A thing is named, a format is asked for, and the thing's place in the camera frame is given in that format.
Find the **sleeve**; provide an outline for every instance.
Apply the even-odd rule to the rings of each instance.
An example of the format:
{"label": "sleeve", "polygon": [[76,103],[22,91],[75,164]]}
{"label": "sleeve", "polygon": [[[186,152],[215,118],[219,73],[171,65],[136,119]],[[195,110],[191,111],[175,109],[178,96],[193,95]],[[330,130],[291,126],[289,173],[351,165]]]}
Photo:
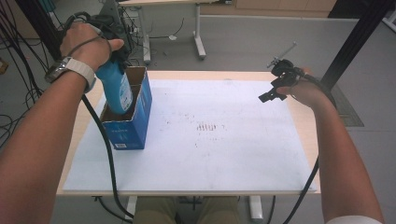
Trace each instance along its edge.
{"label": "sleeve", "polygon": [[370,217],[347,216],[333,218],[326,224],[381,224],[381,222]]}

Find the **black post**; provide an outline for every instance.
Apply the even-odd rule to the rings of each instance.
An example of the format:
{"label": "black post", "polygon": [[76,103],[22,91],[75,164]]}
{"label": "black post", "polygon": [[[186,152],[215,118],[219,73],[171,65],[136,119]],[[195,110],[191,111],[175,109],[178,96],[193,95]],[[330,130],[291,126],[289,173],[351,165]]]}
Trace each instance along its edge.
{"label": "black post", "polygon": [[335,56],[321,82],[331,89],[347,70],[361,47],[382,21],[394,0],[372,0],[370,6],[353,28],[343,47]]}
{"label": "black post", "polygon": [[16,0],[16,2],[28,21],[32,24],[40,39],[46,45],[52,58],[54,60],[62,58],[59,50],[62,44],[61,33],[56,29],[39,0]]}

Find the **khaki pants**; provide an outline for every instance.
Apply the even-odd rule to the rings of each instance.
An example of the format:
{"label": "khaki pants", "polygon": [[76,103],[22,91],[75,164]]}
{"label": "khaki pants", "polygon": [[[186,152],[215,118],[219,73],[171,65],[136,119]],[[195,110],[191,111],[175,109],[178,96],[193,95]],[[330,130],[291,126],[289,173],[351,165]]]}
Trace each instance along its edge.
{"label": "khaki pants", "polygon": [[[176,198],[138,197],[134,224],[175,224]],[[240,224],[236,197],[204,197],[198,224]]]}

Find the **open box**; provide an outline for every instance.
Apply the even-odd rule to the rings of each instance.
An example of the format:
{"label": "open box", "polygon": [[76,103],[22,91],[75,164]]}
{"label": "open box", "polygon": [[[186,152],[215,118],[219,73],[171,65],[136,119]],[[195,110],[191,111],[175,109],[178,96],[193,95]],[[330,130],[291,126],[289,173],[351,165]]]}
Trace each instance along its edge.
{"label": "open box", "polygon": [[118,115],[105,104],[100,119],[115,149],[143,149],[152,101],[149,77],[146,67],[127,67],[125,73],[134,97],[131,109],[124,115]]}

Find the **bottle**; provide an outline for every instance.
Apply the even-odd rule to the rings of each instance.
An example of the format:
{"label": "bottle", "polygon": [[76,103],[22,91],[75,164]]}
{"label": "bottle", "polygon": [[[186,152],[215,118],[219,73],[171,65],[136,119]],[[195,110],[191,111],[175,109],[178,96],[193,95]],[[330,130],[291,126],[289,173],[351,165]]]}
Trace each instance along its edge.
{"label": "bottle", "polygon": [[115,114],[125,114],[132,105],[133,94],[121,66],[117,62],[107,61],[96,71],[96,76],[102,80],[110,110]]}

